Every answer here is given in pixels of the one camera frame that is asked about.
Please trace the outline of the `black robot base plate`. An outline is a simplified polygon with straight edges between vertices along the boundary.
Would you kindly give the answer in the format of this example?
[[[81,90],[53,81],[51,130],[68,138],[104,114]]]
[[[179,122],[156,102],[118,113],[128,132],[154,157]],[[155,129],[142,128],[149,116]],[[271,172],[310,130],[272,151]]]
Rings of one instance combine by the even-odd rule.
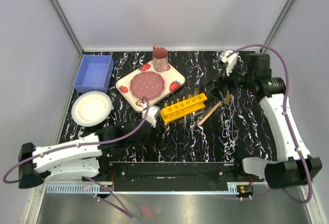
[[[223,162],[111,162],[100,164],[95,180],[101,183],[181,185],[183,189],[230,183],[248,185],[263,183],[259,176],[241,175],[233,163]]]

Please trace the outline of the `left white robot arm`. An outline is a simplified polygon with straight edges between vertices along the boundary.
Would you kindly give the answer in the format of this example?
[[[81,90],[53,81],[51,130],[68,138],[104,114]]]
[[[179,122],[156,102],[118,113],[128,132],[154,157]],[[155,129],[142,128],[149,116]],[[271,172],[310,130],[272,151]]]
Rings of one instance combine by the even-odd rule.
[[[46,180],[84,176],[105,181],[111,175],[108,163],[124,161],[132,149],[160,148],[164,131],[162,124],[132,121],[53,146],[25,143],[19,153],[19,188],[30,189]]]

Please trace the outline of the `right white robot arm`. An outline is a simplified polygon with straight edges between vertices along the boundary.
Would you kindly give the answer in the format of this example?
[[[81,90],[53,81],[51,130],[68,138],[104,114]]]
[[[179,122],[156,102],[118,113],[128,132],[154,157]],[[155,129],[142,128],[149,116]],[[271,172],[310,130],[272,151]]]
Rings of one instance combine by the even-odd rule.
[[[286,85],[273,77],[270,56],[251,53],[246,72],[237,69],[238,54],[224,51],[218,57],[224,70],[207,84],[211,94],[220,100],[227,91],[242,88],[251,91],[265,113],[277,148],[277,160],[258,157],[242,159],[233,168],[234,177],[245,181],[251,175],[265,179],[271,189],[307,185],[322,169],[319,157],[313,157],[302,141],[290,111]]]

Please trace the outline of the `yellow plastic test tube rack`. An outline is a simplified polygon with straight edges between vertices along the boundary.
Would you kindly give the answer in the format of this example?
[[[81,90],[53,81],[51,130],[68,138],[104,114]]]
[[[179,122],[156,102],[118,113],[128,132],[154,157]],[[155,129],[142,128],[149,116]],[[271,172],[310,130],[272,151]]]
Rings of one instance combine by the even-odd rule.
[[[164,124],[168,124],[172,121],[175,121],[177,119],[180,119],[184,116],[190,115],[196,111],[199,111],[203,108],[205,108],[204,102],[208,100],[206,95],[204,93],[200,94],[201,99],[199,102],[193,101],[190,105],[186,104],[186,100],[182,100],[177,103],[173,103],[167,107],[164,107],[160,111],[160,116],[162,118],[162,121]]]

